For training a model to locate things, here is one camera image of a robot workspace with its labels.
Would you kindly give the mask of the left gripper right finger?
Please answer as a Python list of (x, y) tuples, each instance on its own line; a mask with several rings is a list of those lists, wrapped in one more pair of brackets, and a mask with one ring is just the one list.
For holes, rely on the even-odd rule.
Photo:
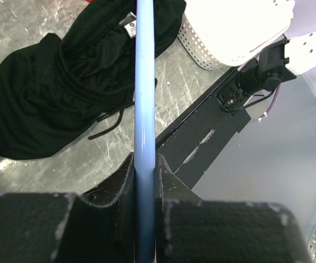
[(166, 199), (173, 201), (201, 201), (191, 189), (185, 185), (170, 169), (163, 155), (156, 155), (154, 170), (154, 213), (156, 237), (156, 262), (164, 262), (164, 202)]

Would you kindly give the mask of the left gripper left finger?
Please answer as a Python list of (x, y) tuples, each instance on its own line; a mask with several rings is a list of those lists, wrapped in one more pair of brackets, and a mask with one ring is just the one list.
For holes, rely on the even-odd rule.
[(56, 262), (134, 261), (134, 155), (103, 182), (77, 197)]

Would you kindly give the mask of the light blue hanger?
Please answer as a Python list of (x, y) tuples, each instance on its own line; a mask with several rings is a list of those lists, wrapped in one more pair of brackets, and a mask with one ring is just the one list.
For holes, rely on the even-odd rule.
[(155, 84), (153, 1), (137, 2), (135, 54), (135, 262), (154, 262)]

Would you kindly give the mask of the black shorts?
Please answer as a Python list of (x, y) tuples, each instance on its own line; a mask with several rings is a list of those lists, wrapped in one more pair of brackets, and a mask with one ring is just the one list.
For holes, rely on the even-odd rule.
[(92, 1), (68, 32), (0, 64), (0, 157), (53, 156), (96, 121), (133, 105), (135, 1)]

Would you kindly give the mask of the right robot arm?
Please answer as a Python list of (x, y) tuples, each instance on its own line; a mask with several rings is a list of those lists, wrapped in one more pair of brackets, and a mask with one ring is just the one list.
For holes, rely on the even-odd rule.
[(291, 39), (284, 38), (265, 48), (256, 66), (241, 72), (237, 85), (243, 95), (260, 90), (273, 92), (281, 83), (316, 67), (316, 31)]

